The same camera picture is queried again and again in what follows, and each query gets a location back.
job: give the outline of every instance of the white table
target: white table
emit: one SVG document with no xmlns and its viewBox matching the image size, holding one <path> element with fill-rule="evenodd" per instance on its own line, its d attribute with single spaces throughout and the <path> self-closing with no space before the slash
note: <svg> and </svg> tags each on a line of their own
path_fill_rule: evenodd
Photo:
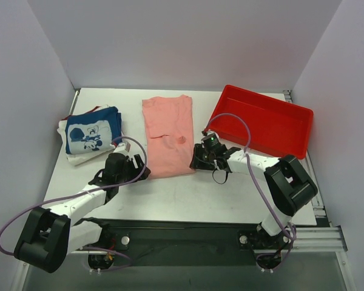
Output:
<svg viewBox="0 0 364 291">
<path fill-rule="evenodd" d="M 201 131 L 221 92 L 81 89 L 73 114 L 84 113 L 97 105 L 114 105 L 122 113 L 124 134 L 146 146 L 141 100 L 154 96 L 177 97 L 182 94 L 193 99 L 194 139 L 195 142 L 200 142 Z M 285 100 L 283 94 L 266 95 Z M 131 144 L 131 152 L 140 153 L 140 149 Z M 106 158 L 105 153 L 75 167 L 67 162 L 64 148 L 61 148 L 45 200 L 80 191 L 104 167 Z M 273 205 L 267 184 L 264 181 L 260 184 Z M 213 181 L 210 171 L 197 171 L 193 175 L 146 180 L 121 187 L 113 200 L 90 212 L 88 216 L 157 221 L 259 223 L 267 214 L 267 207 L 250 176 L 233 173 L 229 175 L 226 184 L 218 185 Z M 316 225 L 311 203 L 294 216 L 293 222 L 298 225 Z"/>
</svg>

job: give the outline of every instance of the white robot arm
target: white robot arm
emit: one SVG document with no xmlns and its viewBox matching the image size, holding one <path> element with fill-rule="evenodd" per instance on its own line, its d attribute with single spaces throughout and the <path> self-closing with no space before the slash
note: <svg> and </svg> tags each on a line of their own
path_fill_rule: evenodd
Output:
<svg viewBox="0 0 364 291">
<path fill-rule="evenodd" d="M 294 156 L 268 158 L 248 154 L 252 172 L 256 178 L 265 180 L 269 186 L 275 206 L 272 208 L 281 225 L 286 226 L 295 213 L 318 193 L 317 187 Z M 206 135 L 201 144 L 196 144 L 191 168 L 203 170 L 225 170 L 228 173 L 250 175 L 247 156 L 243 150 L 227 149 L 215 133 Z M 270 213 L 258 226 L 269 237 L 282 232 L 277 220 Z"/>
<path fill-rule="evenodd" d="M 79 197 L 48 209 L 34 208 L 15 247 L 15 258 L 52 273 L 67 254 L 105 237 L 107 224 L 83 217 L 118 193 L 118 187 L 113 185 L 130 181 L 141 173 L 144 163 L 140 155 L 134 156 L 134 162 L 128 152 L 129 144 L 120 143 L 108 156 L 105 169 L 78 193 Z M 149 174 L 150 170 L 146 168 L 138 180 L 146 179 Z"/>
</svg>

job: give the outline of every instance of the screw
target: screw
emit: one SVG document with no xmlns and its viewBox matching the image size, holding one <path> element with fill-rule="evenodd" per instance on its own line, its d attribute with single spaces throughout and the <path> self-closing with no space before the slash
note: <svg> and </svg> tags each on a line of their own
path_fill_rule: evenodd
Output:
<svg viewBox="0 0 364 291">
<path fill-rule="evenodd" d="M 129 237 L 128 236 L 124 236 L 121 238 L 121 244 L 126 246 L 129 244 Z"/>
<path fill-rule="evenodd" d="M 247 241 L 248 241 L 248 238 L 247 238 L 247 236 L 245 236 L 245 235 L 242 235 L 241 237 L 240 237 L 240 242 L 242 243 L 242 244 L 246 244 L 247 243 Z"/>
</svg>

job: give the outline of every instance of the red tray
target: red tray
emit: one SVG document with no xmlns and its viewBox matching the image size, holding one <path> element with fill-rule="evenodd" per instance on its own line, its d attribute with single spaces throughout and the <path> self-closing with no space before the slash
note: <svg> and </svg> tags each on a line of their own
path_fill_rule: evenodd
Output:
<svg viewBox="0 0 364 291">
<path fill-rule="evenodd" d="M 313 111 L 245 89 L 225 86 L 212 117 L 233 113 L 251 130 L 250 148 L 272 156 L 306 156 Z M 209 126 L 221 138 L 245 145 L 248 134 L 240 121 L 222 116 Z"/>
</svg>

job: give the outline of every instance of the white backdrop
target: white backdrop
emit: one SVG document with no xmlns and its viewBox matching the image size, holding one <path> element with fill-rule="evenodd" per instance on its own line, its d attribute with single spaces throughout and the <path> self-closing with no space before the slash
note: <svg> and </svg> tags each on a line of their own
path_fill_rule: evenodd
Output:
<svg viewBox="0 0 364 291">
<path fill-rule="evenodd" d="M 280 92 L 341 0 L 29 0 L 80 87 Z"/>
<path fill-rule="evenodd" d="M 343 0 L 293 93 L 314 111 L 315 174 L 364 290 L 364 0 Z"/>
<path fill-rule="evenodd" d="M 74 91 L 26 0 L 0 1 L 0 228 L 41 201 L 60 141 L 55 132 Z M 13 250 L 25 219 L 4 233 Z M 0 253 L 0 290 L 18 261 Z"/>
</svg>

